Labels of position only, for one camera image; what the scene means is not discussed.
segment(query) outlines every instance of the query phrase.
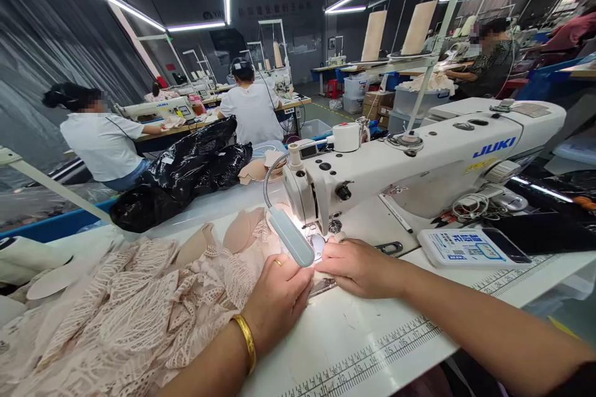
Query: hand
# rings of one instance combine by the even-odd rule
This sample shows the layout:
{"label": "hand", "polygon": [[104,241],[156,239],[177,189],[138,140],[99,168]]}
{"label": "hand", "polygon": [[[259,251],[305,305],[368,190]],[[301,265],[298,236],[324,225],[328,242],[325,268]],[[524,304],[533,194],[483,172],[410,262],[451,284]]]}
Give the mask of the hand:
{"label": "hand", "polygon": [[300,318],[309,300],[313,274],[312,268],[300,268],[287,254],[272,254],[265,261],[242,310],[255,340],[257,359],[268,354]]}
{"label": "hand", "polygon": [[328,242],[315,270],[333,275],[341,288],[361,298],[397,298],[404,293],[405,261],[383,254],[359,239]]}

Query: floor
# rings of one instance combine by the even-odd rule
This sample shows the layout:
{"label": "floor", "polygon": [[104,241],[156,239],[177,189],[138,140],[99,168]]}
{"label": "floor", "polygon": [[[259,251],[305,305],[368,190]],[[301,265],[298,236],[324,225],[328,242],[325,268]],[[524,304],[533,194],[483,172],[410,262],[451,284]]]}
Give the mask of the floor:
{"label": "floor", "polygon": [[[303,117],[302,120],[319,119],[329,126],[334,126],[350,122],[360,116],[360,114],[350,115],[343,109],[337,112],[330,110],[329,99],[319,95],[318,82],[297,85],[296,91],[312,99],[312,104],[304,106],[305,118]],[[543,315],[543,319],[549,321],[548,316],[596,349],[596,292],[584,301],[575,299],[563,301],[556,310]]]}

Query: black plastic bag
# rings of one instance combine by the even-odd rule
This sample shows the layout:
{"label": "black plastic bag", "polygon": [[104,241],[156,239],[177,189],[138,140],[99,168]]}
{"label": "black plastic bag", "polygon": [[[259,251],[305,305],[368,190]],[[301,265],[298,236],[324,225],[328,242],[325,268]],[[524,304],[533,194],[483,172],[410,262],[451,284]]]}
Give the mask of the black plastic bag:
{"label": "black plastic bag", "polygon": [[158,186],[175,202],[187,205],[203,168],[226,147],[235,130],[236,120],[229,117],[185,136],[152,162],[141,183]]}
{"label": "black plastic bag", "polygon": [[205,167],[194,187],[194,195],[210,194],[218,190],[226,190],[240,183],[238,174],[253,156],[253,146],[236,144],[227,146],[215,155]]}
{"label": "black plastic bag", "polygon": [[110,218],[133,233],[146,230],[174,217],[186,208],[159,187],[140,185],[122,194],[110,207]]}

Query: juki logo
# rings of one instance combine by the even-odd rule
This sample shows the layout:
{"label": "juki logo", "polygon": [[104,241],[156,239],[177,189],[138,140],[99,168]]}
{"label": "juki logo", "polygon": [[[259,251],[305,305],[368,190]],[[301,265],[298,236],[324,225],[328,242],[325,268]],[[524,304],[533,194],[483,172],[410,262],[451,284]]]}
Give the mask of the juki logo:
{"label": "juki logo", "polygon": [[498,143],[484,146],[480,152],[474,153],[474,156],[472,158],[476,158],[476,157],[479,157],[482,155],[487,155],[489,153],[493,153],[493,152],[496,152],[501,149],[507,149],[508,147],[513,146],[514,142],[515,142],[515,137],[507,138],[506,140],[499,141]]}

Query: woman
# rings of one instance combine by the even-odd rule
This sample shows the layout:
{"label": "woman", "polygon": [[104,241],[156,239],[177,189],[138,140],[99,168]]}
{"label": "woman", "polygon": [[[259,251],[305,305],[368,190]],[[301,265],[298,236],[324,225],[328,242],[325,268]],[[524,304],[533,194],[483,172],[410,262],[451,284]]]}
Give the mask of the woman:
{"label": "woman", "polygon": [[60,131],[96,181],[116,191],[125,191],[149,167],[149,160],[137,155],[134,140],[142,133],[159,135],[161,128],[105,113],[99,89],[57,84],[44,95],[42,102],[52,109],[61,106],[74,112],[68,114]]}
{"label": "woman", "polygon": [[452,100],[467,97],[495,97],[503,88],[513,60],[518,53],[517,44],[506,33],[506,19],[494,19],[480,30],[482,54],[465,73],[446,70],[445,75],[458,81],[458,90]]}
{"label": "woman", "polygon": [[593,37],[596,32],[596,6],[590,6],[579,17],[574,17],[566,24],[550,33],[551,39],[541,49],[549,51],[567,51],[576,49],[585,35]]}
{"label": "woman", "polygon": [[[337,285],[358,297],[401,299],[431,319],[516,396],[594,393],[596,352],[497,298],[355,239],[327,243],[315,270],[333,275]],[[269,256],[242,310],[243,318],[231,320],[160,395],[238,394],[255,364],[295,325],[306,307],[312,276],[313,269],[301,269],[285,254]]]}
{"label": "woman", "polygon": [[258,144],[264,141],[284,139],[284,133],[275,116],[280,100],[264,83],[255,84],[255,71],[245,59],[235,58],[232,75],[238,84],[223,95],[217,112],[219,118],[236,116],[238,143]]}
{"label": "woman", "polygon": [[174,91],[162,90],[161,84],[158,81],[155,81],[151,85],[151,93],[145,95],[145,102],[159,102],[166,99],[172,99],[178,96],[180,95]]}

